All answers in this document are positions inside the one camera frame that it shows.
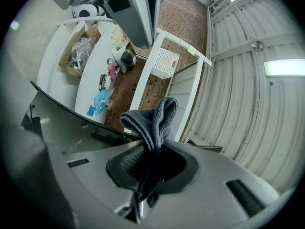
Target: brown tiled floor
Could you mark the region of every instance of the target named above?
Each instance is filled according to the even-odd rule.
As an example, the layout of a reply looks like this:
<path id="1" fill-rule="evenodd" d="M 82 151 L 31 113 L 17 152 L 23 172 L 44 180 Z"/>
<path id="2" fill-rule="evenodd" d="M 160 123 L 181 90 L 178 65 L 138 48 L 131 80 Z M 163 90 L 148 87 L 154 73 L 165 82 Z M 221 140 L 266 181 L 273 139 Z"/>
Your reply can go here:
<path id="1" fill-rule="evenodd" d="M 160 5 L 158 27 L 181 38 L 205 54 L 206 7 L 197 0 L 163 0 Z M 168 40 L 164 40 L 162 47 L 180 55 L 176 70 L 181 70 L 196 61 L 196 58 L 190 55 L 187 50 Z M 151 51 L 151 49 L 140 49 L 135 46 L 134 49 L 137 54 L 145 57 L 148 57 Z M 106 125 L 123 130 L 119 117 L 121 113 L 129 110 L 144 64 L 145 61 L 138 59 L 137 65 L 131 72 L 124 75 L 119 74 L 112 96 L 115 107 L 107 112 Z M 154 75 L 150 75 L 139 109 L 155 108 L 159 100 L 164 97 L 169 80 L 161 80 Z"/>

